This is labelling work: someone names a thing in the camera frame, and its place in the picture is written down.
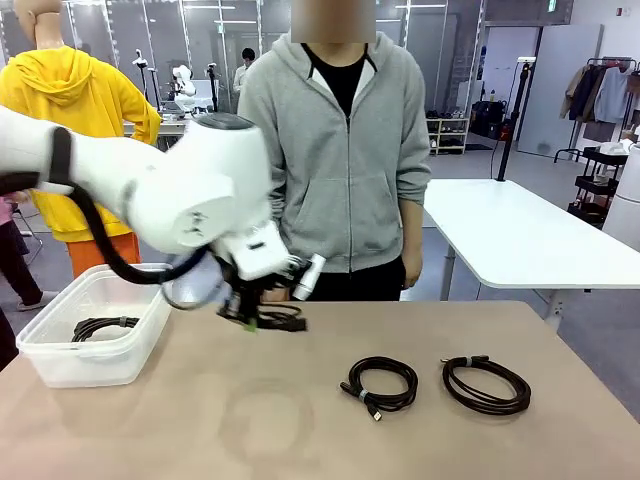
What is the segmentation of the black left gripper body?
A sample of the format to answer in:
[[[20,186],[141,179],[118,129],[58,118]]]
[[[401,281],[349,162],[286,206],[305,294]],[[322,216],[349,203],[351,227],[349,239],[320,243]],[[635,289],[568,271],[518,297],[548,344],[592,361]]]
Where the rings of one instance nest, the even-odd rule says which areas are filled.
[[[230,280],[231,294],[222,303],[217,314],[227,320],[258,320],[261,297],[265,290],[265,280]]]

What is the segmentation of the person's left hand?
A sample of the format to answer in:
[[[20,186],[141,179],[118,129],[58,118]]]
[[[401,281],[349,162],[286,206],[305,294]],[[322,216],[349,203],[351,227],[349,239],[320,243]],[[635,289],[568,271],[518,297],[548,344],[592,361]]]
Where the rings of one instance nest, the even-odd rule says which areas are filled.
[[[412,288],[420,278],[423,268],[423,252],[420,248],[405,248],[401,254],[402,263],[405,269],[403,290]]]

